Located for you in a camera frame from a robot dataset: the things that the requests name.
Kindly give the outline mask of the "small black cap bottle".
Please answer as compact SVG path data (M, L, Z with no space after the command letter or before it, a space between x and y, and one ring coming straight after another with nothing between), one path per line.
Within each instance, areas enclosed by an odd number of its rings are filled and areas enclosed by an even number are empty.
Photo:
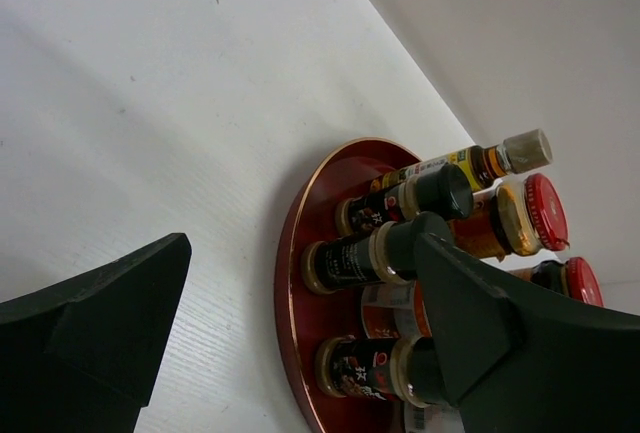
M448 405L431 338L353 338L325 341L315 357L318 387L344 398L397 400L416 407Z
M340 236L372 231L384 223L404 222L432 212L445 220L468 218L474 209L471 184L453 164L414 175L400 183L340 202L335 223Z
M423 234L454 242L447 221L425 212L409 221L389 221L370 232L308 245L301 258L302 279L320 295L382 283L407 284L417 278L414 246Z

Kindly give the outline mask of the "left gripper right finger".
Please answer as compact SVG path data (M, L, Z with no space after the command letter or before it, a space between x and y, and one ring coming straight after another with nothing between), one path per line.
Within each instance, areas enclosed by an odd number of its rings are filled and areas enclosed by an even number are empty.
M639 319L494 268L429 234L414 255L433 343L419 397L469 432L635 432Z

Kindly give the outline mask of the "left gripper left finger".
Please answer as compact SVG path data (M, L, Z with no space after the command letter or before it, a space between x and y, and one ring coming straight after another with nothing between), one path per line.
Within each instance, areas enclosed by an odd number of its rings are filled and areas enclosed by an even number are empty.
M1 305L4 432L131 432L150 403L191 259L172 233Z

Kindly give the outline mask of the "small white lid jar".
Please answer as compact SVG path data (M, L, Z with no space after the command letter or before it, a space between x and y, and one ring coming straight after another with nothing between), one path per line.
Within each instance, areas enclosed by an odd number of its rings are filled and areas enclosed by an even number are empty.
M371 339L432 336L417 281L365 287L360 317L364 333Z

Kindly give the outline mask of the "yellow label brown bottle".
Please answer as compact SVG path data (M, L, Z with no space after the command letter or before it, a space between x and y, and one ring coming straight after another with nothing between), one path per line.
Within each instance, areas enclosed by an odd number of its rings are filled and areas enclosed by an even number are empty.
M473 145L443 156L418 162L376 177L371 193L397 185L408 178L437 171L446 164L458 166L468 179L472 191L491 188L509 175L517 175L553 162L549 140L541 129L530 130L504 139L490 147Z

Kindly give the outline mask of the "red lid sauce jar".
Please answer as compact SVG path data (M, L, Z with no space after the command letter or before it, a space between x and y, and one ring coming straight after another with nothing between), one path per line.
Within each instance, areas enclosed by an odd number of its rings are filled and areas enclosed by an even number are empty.
M509 273L582 303L604 306L599 281L590 264L582 257L572 257L565 262L545 260L532 267L510 270Z

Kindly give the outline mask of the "small red lid jar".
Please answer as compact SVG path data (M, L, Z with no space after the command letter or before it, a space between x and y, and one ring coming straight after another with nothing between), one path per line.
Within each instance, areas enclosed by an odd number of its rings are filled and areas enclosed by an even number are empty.
M449 227L456 246L479 259L501 261L509 255L528 257L570 246L561 199L541 173L475 194L471 215L451 220Z

